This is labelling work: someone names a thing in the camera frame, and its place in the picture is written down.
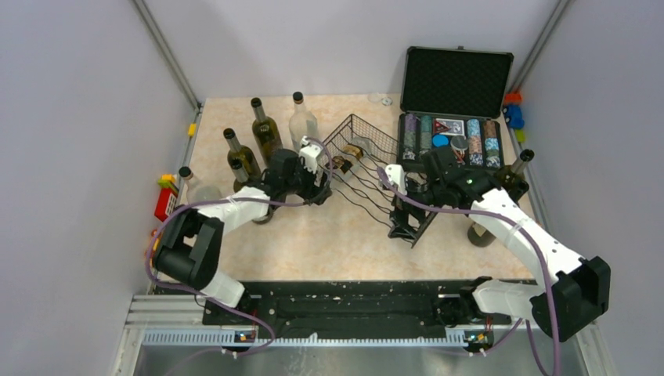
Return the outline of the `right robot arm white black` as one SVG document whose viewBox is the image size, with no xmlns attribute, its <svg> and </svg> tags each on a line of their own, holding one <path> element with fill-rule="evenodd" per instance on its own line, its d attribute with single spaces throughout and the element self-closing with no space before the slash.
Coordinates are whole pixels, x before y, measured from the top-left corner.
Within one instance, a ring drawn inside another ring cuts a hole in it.
<svg viewBox="0 0 664 376">
<path fill-rule="evenodd" d="M 459 301 L 460 315 L 479 323 L 489 314 L 535 322 L 550 338 L 565 342 L 608 311 L 611 268 L 599 256 L 584 258 L 525 214 L 494 174 L 461 168 L 450 149 L 424 155 L 427 189 L 412 197 L 400 164 L 377 173 L 394 194 L 393 215 L 415 208 L 463 214 L 491 233 L 535 278 L 534 284 L 479 277 Z"/>
</svg>

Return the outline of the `black wire wine rack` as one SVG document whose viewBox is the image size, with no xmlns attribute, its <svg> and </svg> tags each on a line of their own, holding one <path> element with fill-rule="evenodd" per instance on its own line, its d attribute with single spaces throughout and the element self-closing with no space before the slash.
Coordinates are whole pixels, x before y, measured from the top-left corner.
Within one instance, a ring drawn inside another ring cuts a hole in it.
<svg viewBox="0 0 664 376">
<path fill-rule="evenodd" d="M 350 114 L 323 141 L 328 152 L 319 157 L 319 164 L 326 168 L 327 157 L 333 158 L 338 155 L 341 148 L 356 136 L 366 137 L 372 142 L 372 154 L 363 160 L 359 172 L 350 180 L 338 179 L 334 170 L 330 187 L 335 197 L 363 211 L 366 219 L 389 231 L 392 226 L 389 215 L 393 209 L 393 192 L 383 187 L 377 170 L 385 169 L 387 165 L 395 163 L 398 151 L 398 142 L 395 138 L 358 115 Z"/>
</svg>

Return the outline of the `blue orange toy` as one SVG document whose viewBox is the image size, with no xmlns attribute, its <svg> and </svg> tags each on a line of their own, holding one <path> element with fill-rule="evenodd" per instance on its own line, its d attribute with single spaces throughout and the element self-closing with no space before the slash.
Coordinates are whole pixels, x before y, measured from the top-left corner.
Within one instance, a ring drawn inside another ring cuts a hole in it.
<svg viewBox="0 0 664 376">
<path fill-rule="evenodd" d="M 518 143 L 525 141 L 525 120 L 521 111 L 522 97 L 519 92 L 505 95 L 503 100 L 503 117 L 508 128 L 514 131 Z"/>
</svg>

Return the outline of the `red toy block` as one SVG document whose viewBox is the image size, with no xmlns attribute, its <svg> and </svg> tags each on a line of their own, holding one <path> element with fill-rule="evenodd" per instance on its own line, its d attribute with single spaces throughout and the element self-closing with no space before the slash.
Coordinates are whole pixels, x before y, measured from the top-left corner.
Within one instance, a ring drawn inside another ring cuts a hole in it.
<svg viewBox="0 0 664 376">
<path fill-rule="evenodd" d="M 157 185 L 160 187 L 160 193 L 153 215 L 158 220 L 164 221 L 174 211 L 179 198 L 179 188 L 177 187 L 177 179 L 172 174 L 162 175 L 157 180 Z"/>
</svg>

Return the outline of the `green wine bottle left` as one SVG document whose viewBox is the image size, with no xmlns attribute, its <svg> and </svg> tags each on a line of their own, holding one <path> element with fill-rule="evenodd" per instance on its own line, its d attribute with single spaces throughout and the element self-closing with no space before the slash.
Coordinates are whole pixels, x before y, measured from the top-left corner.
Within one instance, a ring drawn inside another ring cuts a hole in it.
<svg viewBox="0 0 664 376">
<path fill-rule="evenodd" d="M 226 158 L 229 166 L 233 164 L 234 159 L 237 159 L 242 162 L 244 169 L 251 178 L 260 178 L 262 176 L 262 170 L 258 165 L 258 160 L 253 151 L 248 146 L 240 143 L 232 128 L 225 128 L 223 130 L 223 136 L 229 145 L 229 151 Z"/>
</svg>

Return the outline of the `green wine bottle right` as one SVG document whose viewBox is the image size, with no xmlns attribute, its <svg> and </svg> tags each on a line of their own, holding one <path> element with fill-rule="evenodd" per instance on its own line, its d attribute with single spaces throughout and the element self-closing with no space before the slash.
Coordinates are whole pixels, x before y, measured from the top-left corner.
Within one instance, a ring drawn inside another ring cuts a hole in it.
<svg viewBox="0 0 664 376">
<path fill-rule="evenodd" d="M 494 177 L 500 182 L 501 187 L 516 203 L 529 191 L 529 184 L 525 179 L 525 169 L 534 157 L 533 150 L 524 149 L 512 164 L 504 165 L 494 173 Z"/>
</svg>

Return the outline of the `square clear liquor bottle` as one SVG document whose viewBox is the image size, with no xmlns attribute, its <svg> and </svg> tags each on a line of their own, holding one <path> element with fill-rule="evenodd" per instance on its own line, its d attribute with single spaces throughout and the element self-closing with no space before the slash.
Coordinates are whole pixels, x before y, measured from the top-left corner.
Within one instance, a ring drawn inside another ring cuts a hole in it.
<svg viewBox="0 0 664 376">
<path fill-rule="evenodd" d="M 359 172 L 364 159 L 372 154 L 372 142 L 362 136 L 356 136 L 341 148 L 338 155 L 333 156 L 335 176 L 340 180 L 350 180 Z"/>
</svg>

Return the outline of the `green wine bottle back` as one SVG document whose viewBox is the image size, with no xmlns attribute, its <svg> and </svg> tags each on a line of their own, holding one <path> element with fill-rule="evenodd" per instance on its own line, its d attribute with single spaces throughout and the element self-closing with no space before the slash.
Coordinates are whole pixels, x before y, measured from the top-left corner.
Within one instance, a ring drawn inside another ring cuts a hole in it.
<svg viewBox="0 0 664 376">
<path fill-rule="evenodd" d="M 254 121 L 251 130 L 258 144 L 262 159 L 265 165 L 268 166 L 274 153 L 283 148 L 280 131 L 276 121 L 265 113 L 260 98 L 252 98 L 251 107 L 254 111 Z"/>
</svg>

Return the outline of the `clear tall glass bottle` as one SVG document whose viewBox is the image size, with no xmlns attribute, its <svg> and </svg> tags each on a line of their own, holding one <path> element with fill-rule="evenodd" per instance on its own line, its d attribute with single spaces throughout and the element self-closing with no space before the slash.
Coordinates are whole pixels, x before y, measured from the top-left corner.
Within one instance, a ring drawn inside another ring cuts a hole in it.
<svg viewBox="0 0 664 376">
<path fill-rule="evenodd" d="M 316 116 L 306 107 L 304 96 L 301 92 L 292 94 L 294 102 L 294 113 L 289 120 L 290 138 L 295 151 L 301 148 L 301 140 L 305 136 L 315 139 L 319 137 L 319 126 Z"/>
</svg>

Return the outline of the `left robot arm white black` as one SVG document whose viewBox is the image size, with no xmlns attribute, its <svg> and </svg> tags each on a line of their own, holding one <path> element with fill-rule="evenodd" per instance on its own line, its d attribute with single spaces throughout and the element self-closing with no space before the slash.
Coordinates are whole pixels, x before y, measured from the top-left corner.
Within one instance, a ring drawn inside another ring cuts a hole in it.
<svg viewBox="0 0 664 376">
<path fill-rule="evenodd" d="M 229 232 L 286 207 L 287 197 L 301 204 L 322 204 L 330 195 L 330 172 L 319 174 L 319 156 L 324 148 L 315 143 L 298 152 L 280 149 L 274 153 L 259 180 L 224 199 L 182 205 L 170 215 L 161 239 L 150 257 L 151 266 L 177 284 L 221 302 L 222 315 L 241 324 L 251 314 L 247 292 L 238 280 L 218 268 L 222 240 Z"/>
</svg>

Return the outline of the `black poker chip case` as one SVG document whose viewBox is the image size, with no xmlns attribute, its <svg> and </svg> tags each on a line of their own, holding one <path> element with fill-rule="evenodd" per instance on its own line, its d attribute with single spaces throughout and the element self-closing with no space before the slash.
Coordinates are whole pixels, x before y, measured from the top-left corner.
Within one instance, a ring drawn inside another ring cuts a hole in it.
<svg viewBox="0 0 664 376">
<path fill-rule="evenodd" d="M 396 162 L 407 172 L 424 172 L 420 156 L 428 150 L 421 142 L 422 117 L 431 117 L 431 134 L 437 119 L 489 121 L 501 112 L 503 95 L 514 61 L 510 52 L 436 49 L 410 46 L 406 50 L 398 122 Z"/>
</svg>

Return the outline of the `green wine bottle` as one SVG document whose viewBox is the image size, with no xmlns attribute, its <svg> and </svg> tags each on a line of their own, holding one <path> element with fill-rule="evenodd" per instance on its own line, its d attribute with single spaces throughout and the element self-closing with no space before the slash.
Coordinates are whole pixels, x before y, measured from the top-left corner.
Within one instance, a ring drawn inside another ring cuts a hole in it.
<svg viewBox="0 0 664 376">
<path fill-rule="evenodd" d="M 252 98 L 251 107 L 254 111 L 254 121 L 251 130 L 258 144 L 262 159 L 265 165 L 268 166 L 274 153 L 283 148 L 280 131 L 276 121 L 265 113 L 260 98 Z"/>
<path fill-rule="evenodd" d="M 512 164 L 504 165 L 494 173 L 494 177 L 500 182 L 501 187 L 516 203 L 529 191 L 529 184 L 525 179 L 525 169 L 534 157 L 533 150 L 524 149 Z"/>
<path fill-rule="evenodd" d="M 260 178 L 262 176 L 262 170 L 258 165 L 258 160 L 253 151 L 248 146 L 240 143 L 232 128 L 225 128 L 223 130 L 223 136 L 229 145 L 229 151 L 226 158 L 229 166 L 233 164 L 234 159 L 237 159 L 242 162 L 244 169 L 251 178 Z"/>
<path fill-rule="evenodd" d="M 243 162 L 239 158 L 232 157 L 229 162 L 229 166 L 235 177 L 233 182 L 233 190 L 235 193 L 238 193 L 249 182 L 250 176 L 248 175 Z M 264 225 L 270 222 L 272 217 L 273 211 L 269 209 L 266 215 L 258 219 L 253 219 L 252 222 L 257 225 Z"/>
</svg>

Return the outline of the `dark bottle right front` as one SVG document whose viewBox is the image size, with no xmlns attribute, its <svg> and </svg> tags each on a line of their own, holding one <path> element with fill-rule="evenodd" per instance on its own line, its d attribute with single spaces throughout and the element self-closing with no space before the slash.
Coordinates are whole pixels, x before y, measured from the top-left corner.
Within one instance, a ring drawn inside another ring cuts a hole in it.
<svg viewBox="0 0 664 376">
<path fill-rule="evenodd" d="M 496 237 L 479 223 L 473 222 L 467 229 L 468 240 L 476 247 L 486 248 L 491 245 Z"/>
</svg>

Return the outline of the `small clear glass lid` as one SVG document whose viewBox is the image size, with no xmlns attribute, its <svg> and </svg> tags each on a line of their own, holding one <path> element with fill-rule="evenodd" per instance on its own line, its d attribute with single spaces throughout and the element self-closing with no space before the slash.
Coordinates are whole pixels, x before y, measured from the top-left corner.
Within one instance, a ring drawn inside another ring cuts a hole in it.
<svg viewBox="0 0 664 376">
<path fill-rule="evenodd" d="M 389 107 L 392 105 L 393 101 L 390 96 L 384 93 L 372 92 L 367 95 L 367 100 L 370 103 L 381 104 L 383 106 Z"/>
</svg>

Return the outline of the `green wine bottle front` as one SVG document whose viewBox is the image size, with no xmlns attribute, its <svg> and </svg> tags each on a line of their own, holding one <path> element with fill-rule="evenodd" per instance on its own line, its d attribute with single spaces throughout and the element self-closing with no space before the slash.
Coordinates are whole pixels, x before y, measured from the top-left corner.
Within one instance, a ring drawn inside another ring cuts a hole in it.
<svg viewBox="0 0 664 376">
<path fill-rule="evenodd" d="M 233 190 L 235 193 L 238 193 L 249 182 L 250 176 L 248 175 L 243 162 L 239 158 L 232 157 L 229 162 L 229 166 L 235 177 L 233 182 Z M 266 215 L 258 219 L 253 219 L 252 222 L 257 225 L 264 225 L 270 222 L 272 217 L 273 211 L 269 209 Z"/>
</svg>

